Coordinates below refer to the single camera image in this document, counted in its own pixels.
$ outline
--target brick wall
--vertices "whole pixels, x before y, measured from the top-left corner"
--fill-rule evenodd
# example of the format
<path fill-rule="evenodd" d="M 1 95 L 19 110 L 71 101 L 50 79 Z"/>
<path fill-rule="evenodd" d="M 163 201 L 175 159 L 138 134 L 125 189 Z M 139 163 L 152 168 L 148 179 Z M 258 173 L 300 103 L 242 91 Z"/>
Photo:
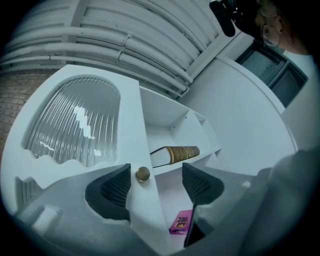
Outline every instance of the brick wall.
<path fill-rule="evenodd" d="M 30 69 L 0 75 L 0 163 L 8 133 L 19 111 L 56 69 Z"/>

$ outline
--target pink box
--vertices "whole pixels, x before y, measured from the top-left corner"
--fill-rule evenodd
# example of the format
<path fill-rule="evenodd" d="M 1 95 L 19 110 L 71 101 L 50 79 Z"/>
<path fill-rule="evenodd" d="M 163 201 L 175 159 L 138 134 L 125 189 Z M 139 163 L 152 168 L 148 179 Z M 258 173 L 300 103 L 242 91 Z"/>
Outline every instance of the pink box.
<path fill-rule="evenodd" d="M 169 228 L 172 235 L 187 235 L 191 223 L 192 210 L 181 210 Z"/>

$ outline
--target book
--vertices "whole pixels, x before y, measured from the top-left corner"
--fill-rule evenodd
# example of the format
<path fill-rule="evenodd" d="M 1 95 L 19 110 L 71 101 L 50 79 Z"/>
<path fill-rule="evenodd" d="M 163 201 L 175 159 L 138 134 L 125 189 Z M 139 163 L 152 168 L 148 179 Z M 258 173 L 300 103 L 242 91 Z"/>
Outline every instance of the book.
<path fill-rule="evenodd" d="M 172 165 L 200 155 L 197 146 L 164 146 L 151 153 L 152 167 Z"/>
<path fill-rule="evenodd" d="M 192 218 L 192 210 L 181 210 L 169 228 L 172 235 L 187 235 Z"/>

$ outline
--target eyeglasses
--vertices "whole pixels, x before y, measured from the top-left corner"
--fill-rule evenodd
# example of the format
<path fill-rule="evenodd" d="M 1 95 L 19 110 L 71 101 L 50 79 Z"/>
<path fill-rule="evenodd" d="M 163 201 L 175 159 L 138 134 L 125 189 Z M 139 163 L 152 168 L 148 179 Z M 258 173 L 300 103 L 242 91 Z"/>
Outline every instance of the eyeglasses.
<path fill-rule="evenodd" d="M 275 18 L 278 15 L 277 7 L 270 0 L 256 0 L 259 6 L 259 12 L 264 18 Z M 280 44 L 280 33 L 272 25 L 265 23 L 262 27 L 262 39 L 264 44 L 269 47 L 277 47 Z"/>

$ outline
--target cabinet knob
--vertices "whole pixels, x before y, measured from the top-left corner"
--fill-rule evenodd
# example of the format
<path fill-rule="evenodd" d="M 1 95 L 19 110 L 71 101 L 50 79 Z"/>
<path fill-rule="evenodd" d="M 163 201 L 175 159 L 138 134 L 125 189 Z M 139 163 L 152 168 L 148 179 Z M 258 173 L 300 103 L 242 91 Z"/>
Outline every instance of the cabinet knob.
<path fill-rule="evenodd" d="M 135 172 L 135 177 L 140 182 L 146 182 L 150 177 L 150 171 L 147 167 L 142 166 Z"/>

